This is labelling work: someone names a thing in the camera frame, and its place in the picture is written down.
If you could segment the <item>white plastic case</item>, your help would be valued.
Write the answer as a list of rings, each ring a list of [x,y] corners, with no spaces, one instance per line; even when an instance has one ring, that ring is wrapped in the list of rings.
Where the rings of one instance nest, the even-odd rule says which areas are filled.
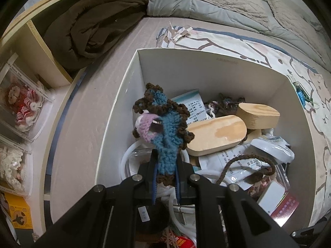
[[[280,203],[284,194],[284,186],[276,181],[271,181],[257,200],[257,203],[267,214],[271,215]]]

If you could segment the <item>crocheted blue brown yarn piece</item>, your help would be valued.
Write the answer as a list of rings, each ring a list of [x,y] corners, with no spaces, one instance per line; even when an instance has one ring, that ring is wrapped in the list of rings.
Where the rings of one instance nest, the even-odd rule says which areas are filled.
[[[187,130],[190,112],[184,104],[169,99],[160,86],[152,83],[146,84],[144,97],[132,108],[140,115],[133,136],[151,143],[158,152],[156,182],[173,185],[177,155],[195,137]]]

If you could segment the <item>white round tape measure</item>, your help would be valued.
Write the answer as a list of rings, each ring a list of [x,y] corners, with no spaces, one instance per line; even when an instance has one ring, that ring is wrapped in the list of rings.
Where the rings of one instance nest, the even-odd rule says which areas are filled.
[[[291,145],[282,137],[260,136],[252,140],[251,145],[273,157],[278,164],[291,163],[295,158]]]

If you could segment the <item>oval wooden box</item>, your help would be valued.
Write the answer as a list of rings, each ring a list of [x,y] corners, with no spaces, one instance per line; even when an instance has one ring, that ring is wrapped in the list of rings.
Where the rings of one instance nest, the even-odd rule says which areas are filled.
[[[235,115],[194,122],[187,130],[195,135],[187,145],[188,154],[195,157],[235,147],[247,134],[246,124]]]

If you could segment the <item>white cardboard shoe box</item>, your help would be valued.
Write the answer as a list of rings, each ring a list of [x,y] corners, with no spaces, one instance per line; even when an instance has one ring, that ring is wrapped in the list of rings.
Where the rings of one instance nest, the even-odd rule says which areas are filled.
[[[291,81],[270,67],[216,53],[150,48],[133,54],[109,113],[96,168],[97,184],[112,186],[121,182],[121,159],[135,140],[132,131],[137,113],[132,107],[143,97],[148,83],[161,86],[170,99],[196,90],[204,110],[208,101],[223,94],[279,111],[274,134],[285,139],[295,154],[288,179],[290,192],[299,201],[284,228],[294,231],[310,225],[315,199],[315,150],[309,119]]]

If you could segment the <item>blue foil packet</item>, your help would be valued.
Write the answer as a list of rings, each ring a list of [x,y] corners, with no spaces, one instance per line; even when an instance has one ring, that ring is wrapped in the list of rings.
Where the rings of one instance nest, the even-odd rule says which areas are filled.
[[[301,105],[303,106],[303,108],[305,108],[306,106],[306,96],[305,96],[305,93],[303,92],[303,90],[297,88],[296,89],[296,93],[297,93],[297,96],[300,100],[300,103]]]

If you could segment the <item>green plastic clip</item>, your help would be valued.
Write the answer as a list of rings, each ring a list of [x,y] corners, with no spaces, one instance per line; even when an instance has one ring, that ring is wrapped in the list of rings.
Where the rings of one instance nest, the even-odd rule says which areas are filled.
[[[308,92],[304,89],[304,87],[302,86],[301,83],[295,81],[293,82],[293,86],[295,87],[295,90],[297,88],[303,90],[303,92],[305,93],[305,96],[306,96],[306,103],[310,103],[311,105],[314,105],[314,101],[312,99],[312,97],[308,94]]]

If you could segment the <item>cartoon print blanket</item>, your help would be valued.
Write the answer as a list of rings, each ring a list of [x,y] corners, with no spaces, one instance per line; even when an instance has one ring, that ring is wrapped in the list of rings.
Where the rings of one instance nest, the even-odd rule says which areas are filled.
[[[308,184],[302,197],[303,213],[312,226],[330,211],[330,93],[324,78],[307,63],[268,41],[226,31],[207,30],[191,26],[168,26],[157,35],[160,48],[193,49],[245,59],[277,71],[292,83],[297,81],[312,97],[314,105],[306,103],[303,111],[310,134],[298,148],[298,171],[294,177]]]

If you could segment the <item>dark brown folded blanket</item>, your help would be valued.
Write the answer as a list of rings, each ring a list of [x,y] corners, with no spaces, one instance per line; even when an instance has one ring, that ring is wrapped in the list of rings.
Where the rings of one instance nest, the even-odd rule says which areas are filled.
[[[149,0],[80,0],[55,19],[44,41],[67,71],[89,66],[129,34]]]

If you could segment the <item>right beige quilted pillow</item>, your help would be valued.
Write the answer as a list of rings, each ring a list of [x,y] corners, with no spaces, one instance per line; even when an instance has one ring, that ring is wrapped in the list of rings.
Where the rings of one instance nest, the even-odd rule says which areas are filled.
[[[328,47],[321,37],[318,36],[316,30],[295,10],[288,7],[283,2],[279,0],[267,1],[278,23],[309,45],[321,58],[323,63],[327,65],[327,62],[330,61]]]

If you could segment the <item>wooden shelf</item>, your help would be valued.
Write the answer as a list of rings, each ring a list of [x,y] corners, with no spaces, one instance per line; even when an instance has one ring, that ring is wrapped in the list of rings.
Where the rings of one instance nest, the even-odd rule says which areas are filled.
[[[68,86],[73,82],[53,56],[37,29],[35,18],[46,13],[52,6],[58,6],[63,0],[41,0],[16,17],[1,37],[1,65],[3,66],[13,53],[42,78],[51,88]]]

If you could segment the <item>grey duvet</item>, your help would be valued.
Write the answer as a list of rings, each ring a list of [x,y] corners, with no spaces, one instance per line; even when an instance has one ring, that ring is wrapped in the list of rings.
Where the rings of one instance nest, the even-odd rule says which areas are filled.
[[[231,26],[275,38],[330,70],[330,38],[307,7],[292,0],[149,0],[148,15]]]

